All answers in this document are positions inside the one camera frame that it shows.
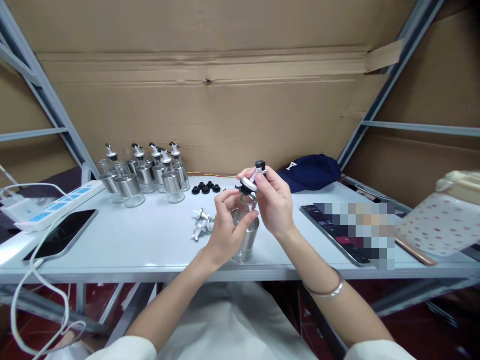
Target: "woman's right hand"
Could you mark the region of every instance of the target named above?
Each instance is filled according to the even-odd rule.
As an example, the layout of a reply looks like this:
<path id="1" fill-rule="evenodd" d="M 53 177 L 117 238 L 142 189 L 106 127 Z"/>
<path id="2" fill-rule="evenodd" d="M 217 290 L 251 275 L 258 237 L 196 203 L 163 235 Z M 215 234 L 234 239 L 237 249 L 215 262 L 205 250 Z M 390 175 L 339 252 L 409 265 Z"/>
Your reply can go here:
<path id="1" fill-rule="evenodd" d="M 265 176 L 259 173 L 255 177 L 259 189 L 256 197 L 265 227 L 280 241 L 295 229 L 294 203 L 289 185 L 269 166 L 266 169 Z M 245 169 L 237 175 L 237 179 L 250 178 L 254 172 L 254 167 Z"/>

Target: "wrist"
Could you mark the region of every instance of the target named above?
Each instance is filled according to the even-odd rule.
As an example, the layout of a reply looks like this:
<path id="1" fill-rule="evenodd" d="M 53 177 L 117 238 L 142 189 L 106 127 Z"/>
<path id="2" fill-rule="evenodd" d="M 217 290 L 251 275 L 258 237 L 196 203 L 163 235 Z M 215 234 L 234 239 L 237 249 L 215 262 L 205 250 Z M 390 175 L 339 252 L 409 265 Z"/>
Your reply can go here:
<path id="1" fill-rule="evenodd" d="M 210 256 L 205 248 L 200 249 L 198 254 L 195 256 L 195 259 L 193 259 L 192 264 L 195 264 L 195 266 L 198 268 L 198 271 L 208 276 L 215 273 L 221 267 L 216 264 L 212 256 Z"/>
<path id="2" fill-rule="evenodd" d="M 277 241 L 282 244 L 282 243 L 292 242 L 295 239 L 298 239 L 299 237 L 301 237 L 302 235 L 300 234 L 300 231 L 295 226 L 295 224 L 293 224 L 288 229 L 282 231 L 281 233 L 275 234 L 274 236 L 275 236 L 275 239 L 277 239 Z"/>

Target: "silver bangle bracelet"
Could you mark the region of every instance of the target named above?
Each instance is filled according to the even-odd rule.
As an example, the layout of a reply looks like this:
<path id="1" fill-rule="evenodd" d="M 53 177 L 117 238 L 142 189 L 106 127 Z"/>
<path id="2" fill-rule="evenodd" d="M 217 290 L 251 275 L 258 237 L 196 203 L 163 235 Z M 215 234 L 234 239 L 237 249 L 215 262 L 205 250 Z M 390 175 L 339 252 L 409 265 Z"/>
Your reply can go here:
<path id="1" fill-rule="evenodd" d="M 335 270 L 335 272 L 338 274 L 338 277 L 340 278 L 340 284 L 338 285 L 338 287 L 333 290 L 331 293 L 319 293 L 319 292 L 315 292 L 313 290 L 310 290 L 308 288 L 307 285 L 305 285 L 305 283 L 302 281 L 303 283 L 303 286 L 305 287 L 305 289 L 312 295 L 315 295 L 316 297 L 319 297 L 319 298 L 333 298 L 335 296 L 337 296 L 338 294 L 340 294 L 340 292 L 342 291 L 342 289 L 344 288 L 344 283 L 345 283 L 345 279 L 344 277 L 342 276 L 342 274 L 334 267 L 332 267 L 333 270 Z"/>

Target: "orange wire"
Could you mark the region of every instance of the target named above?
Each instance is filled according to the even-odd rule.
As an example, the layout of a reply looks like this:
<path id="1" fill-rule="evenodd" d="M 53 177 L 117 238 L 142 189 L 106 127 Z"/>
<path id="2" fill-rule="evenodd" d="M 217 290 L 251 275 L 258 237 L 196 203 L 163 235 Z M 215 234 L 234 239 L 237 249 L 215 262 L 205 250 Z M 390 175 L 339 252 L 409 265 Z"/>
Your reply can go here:
<path id="1" fill-rule="evenodd" d="M 236 176 L 206 174 L 206 173 L 203 173 L 203 172 L 188 172 L 188 174 L 197 174 L 197 175 L 204 175 L 204 176 L 213 176 L 213 177 L 216 177 L 216 178 L 236 178 Z"/>

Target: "white shirt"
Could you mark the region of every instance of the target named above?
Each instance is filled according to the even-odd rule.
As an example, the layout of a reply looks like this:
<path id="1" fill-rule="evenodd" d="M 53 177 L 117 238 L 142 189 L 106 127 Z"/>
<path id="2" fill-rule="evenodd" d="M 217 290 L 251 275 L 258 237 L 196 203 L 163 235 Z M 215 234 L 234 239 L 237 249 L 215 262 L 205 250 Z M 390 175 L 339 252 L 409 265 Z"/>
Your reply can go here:
<path id="1" fill-rule="evenodd" d="M 204 285 L 171 338 L 157 355 L 154 345 L 122 337 L 88 360 L 316 360 L 273 297 L 255 282 Z M 353 346 L 345 360 L 415 360 L 398 344 L 367 341 Z"/>

